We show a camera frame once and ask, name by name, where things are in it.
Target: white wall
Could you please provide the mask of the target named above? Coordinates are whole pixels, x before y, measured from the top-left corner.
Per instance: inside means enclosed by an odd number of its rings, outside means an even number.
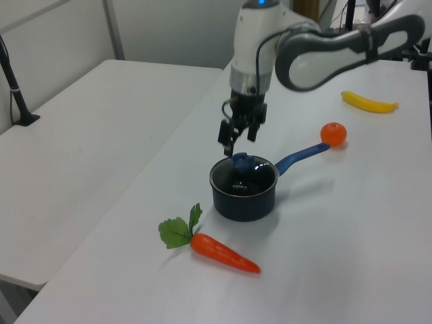
[[[246,0],[108,0],[124,57],[224,68]],[[282,0],[290,6],[290,0]],[[327,0],[320,0],[321,8]]]
[[[10,30],[68,0],[1,0],[0,33]]]
[[[4,4],[0,0],[0,10]],[[70,0],[2,37],[30,111],[114,58],[102,0]],[[0,134],[10,126],[9,86],[0,70]]]

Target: pot rim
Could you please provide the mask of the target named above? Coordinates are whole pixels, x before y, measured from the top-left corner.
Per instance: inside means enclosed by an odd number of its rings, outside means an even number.
[[[273,172],[274,172],[274,174],[275,174],[275,179],[274,179],[274,181],[273,181],[273,183],[271,184],[270,187],[268,187],[268,188],[267,188],[266,190],[264,190],[263,192],[260,192],[259,194],[253,194],[253,195],[251,195],[251,196],[237,196],[237,195],[235,195],[235,194],[228,194],[228,193],[226,193],[226,192],[220,190],[220,189],[215,185],[215,183],[214,183],[214,181],[213,181],[213,173],[214,173],[214,171],[215,171],[215,168],[216,168],[220,163],[222,163],[222,162],[224,162],[224,161],[226,161],[226,160],[228,160],[228,159],[231,159],[230,157],[226,157],[226,158],[220,160],[219,162],[217,162],[216,164],[214,164],[214,166],[213,166],[213,167],[211,168],[211,170],[210,170],[210,185],[212,186],[212,188],[215,189],[216,191],[220,192],[221,194],[224,194],[224,195],[226,195],[226,196],[228,196],[228,197],[233,197],[233,198],[234,198],[234,197],[235,197],[235,198],[252,198],[252,197],[260,196],[260,195],[265,194],[266,192],[272,190],[272,189],[276,186],[277,179],[279,178],[279,172],[277,171],[277,169],[276,169],[276,167],[274,166],[274,164],[272,164],[272,162],[270,162],[269,160],[264,159],[263,157],[258,157],[258,156],[256,156],[256,155],[249,155],[249,156],[250,156],[250,157],[257,157],[257,158],[259,158],[259,159],[262,159],[262,160],[266,161],[266,162],[271,166],[271,168],[272,168],[272,170],[273,170]]]

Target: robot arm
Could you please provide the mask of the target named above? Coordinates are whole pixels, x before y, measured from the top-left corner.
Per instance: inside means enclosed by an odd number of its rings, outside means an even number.
[[[318,88],[334,76],[399,53],[432,35],[432,1],[402,0],[364,30],[326,38],[312,20],[278,0],[249,0],[238,15],[229,85],[218,141],[232,156],[234,143],[248,128],[254,141],[265,122],[265,93],[273,67],[279,81],[295,91]],[[232,114],[225,113],[229,104]]]

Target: plastic fruit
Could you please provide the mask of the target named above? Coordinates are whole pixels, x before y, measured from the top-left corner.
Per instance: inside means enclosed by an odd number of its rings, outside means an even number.
[[[381,103],[370,100],[350,91],[344,91],[341,95],[342,99],[350,105],[372,113],[390,113],[399,105],[399,103]]]
[[[333,122],[321,128],[321,140],[332,147],[339,146],[345,142],[346,128],[344,125]]]

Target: toy carrot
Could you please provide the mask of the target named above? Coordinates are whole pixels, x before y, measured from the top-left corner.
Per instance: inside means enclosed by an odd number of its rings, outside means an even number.
[[[190,210],[189,226],[180,217],[168,219],[159,224],[159,233],[167,248],[178,248],[190,244],[195,252],[205,257],[243,271],[260,273],[261,270],[258,265],[216,241],[214,238],[201,233],[193,234],[193,227],[198,223],[202,212],[199,203],[192,207]]]

